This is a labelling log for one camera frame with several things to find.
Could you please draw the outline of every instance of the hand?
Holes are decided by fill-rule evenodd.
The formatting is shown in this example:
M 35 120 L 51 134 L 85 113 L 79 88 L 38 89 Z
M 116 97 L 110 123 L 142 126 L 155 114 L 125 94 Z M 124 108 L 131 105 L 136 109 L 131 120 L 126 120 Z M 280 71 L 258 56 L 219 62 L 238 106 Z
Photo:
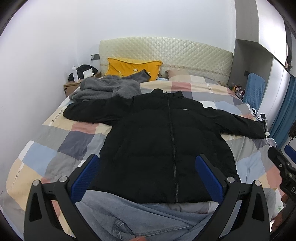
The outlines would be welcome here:
M 282 196 L 282 198 L 281 198 L 281 201 L 283 202 L 283 203 L 287 203 L 287 201 L 288 201 L 288 195 L 287 194 L 284 194 L 283 196 Z M 283 223 L 283 210 L 284 209 L 282 209 L 279 213 L 278 213 L 278 215 L 276 215 L 276 217 L 274 218 L 274 223 L 272 224 L 272 226 L 271 226 L 271 230 L 272 231 L 276 231 L 277 229 L 278 229 L 278 227 Z
M 131 239 L 130 241 L 147 241 L 147 239 L 145 239 L 145 237 L 136 237 Z

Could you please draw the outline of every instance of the blue curtain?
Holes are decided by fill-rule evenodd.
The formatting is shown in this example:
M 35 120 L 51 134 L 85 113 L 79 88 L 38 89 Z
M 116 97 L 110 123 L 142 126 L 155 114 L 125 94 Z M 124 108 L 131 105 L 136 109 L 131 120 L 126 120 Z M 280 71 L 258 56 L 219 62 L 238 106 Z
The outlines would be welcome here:
M 289 86 L 279 113 L 269 131 L 280 149 L 288 138 L 288 132 L 296 119 L 296 80 L 291 76 Z

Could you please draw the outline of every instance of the black bag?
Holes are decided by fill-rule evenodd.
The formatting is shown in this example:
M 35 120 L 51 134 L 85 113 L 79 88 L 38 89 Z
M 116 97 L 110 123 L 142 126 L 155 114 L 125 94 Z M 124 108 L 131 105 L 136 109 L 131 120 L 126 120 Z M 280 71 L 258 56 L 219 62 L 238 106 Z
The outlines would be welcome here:
M 83 64 L 81 66 L 79 66 L 76 70 L 77 70 L 77 75 L 78 75 L 78 78 L 79 79 L 84 79 L 84 76 L 83 76 L 83 72 L 86 71 L 86 70 L 89 70 L 89 69 L 92 69 L 94 74 L 96 74 L 98 72 L 98 70 L 95 68 L 95 67 L 91 67 L 90 65 L 88 64 Z M 74 77 L 73 77 L 73 73 L 71 73 L 69 75 L 69 78 L 68 78 L 69 81 L 74 81 Z

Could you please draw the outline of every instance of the patchwork bedspread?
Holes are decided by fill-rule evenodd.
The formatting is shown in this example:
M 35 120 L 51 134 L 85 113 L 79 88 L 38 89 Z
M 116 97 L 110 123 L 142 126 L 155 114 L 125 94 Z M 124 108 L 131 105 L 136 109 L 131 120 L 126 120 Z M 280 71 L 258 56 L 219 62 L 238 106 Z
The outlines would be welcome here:
M 232 91 L 216 83 L 180 83 L 151 81 L 141 84 L 142 93 L 155 88 L 174 92 L 200 101 L 204 107 L 222 109 L 246 118 L 253 118 L 249 107 Z M 99 155 L 111 126 L 68 120 L 62 113 L 67 105 L 60 106 L 42 125 L 38 135 L 30 140 L 12 165 L 6 181 L 6 191 L 0 195 L 0 209 L 10 225 L 23 238 L 24 213 L 32 182 L 57 181 L 70 173 L 87 157 Z M 258 179 L 264 187 L 278 188 L 279 171 L 267 157 L 267 140 L 253 140 L 242 136 L 222 135 L 231 148 L 242 182 Z M 55 211 L 64 230 L 71 234 L 57 201 Z

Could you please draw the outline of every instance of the jacket zipper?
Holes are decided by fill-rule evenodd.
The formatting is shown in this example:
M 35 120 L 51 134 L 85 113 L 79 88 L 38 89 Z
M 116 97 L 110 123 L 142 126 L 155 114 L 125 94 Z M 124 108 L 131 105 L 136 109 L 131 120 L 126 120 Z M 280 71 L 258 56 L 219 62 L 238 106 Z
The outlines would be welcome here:
M 173 132 L 173 125 L 170 117 L 170 101 L 168 97 L 168 92 L 165 92 L 167 95 L 168 100 L 168 116 L 169 116 L 169 122 L 170 122 L 170 133 L 172 137 L 172 145 L 173 145 L 173 166 L 174 166 L 174 179 L 175 179 L 175 202 L 178 202 L 178 182 L 176 180 L 177 173 L 176 173 L 176 150 L 175 150 L 175 142 L 174 142 L 174 132 Z

